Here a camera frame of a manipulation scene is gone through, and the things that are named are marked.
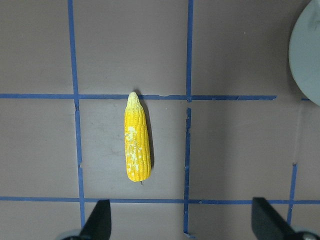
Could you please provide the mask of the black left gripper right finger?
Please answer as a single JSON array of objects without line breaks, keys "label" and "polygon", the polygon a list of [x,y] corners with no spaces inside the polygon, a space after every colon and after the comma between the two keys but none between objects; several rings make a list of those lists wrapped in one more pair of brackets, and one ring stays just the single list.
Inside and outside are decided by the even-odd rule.
[{"label": "black left gripper right finger", "polygon": [[280,214],[263,197],[254,197],[251,205],[251,229],[258,240],[299,240]]}]

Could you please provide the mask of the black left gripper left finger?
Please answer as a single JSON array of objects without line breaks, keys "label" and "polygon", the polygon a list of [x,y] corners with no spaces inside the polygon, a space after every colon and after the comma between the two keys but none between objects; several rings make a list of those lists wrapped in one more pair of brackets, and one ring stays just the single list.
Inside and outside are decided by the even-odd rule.
[{"label": "black left gripper left finger", "polygon": [[109,240],[112,232],[110,201],[99,200],[82,228],[81,240]]}]

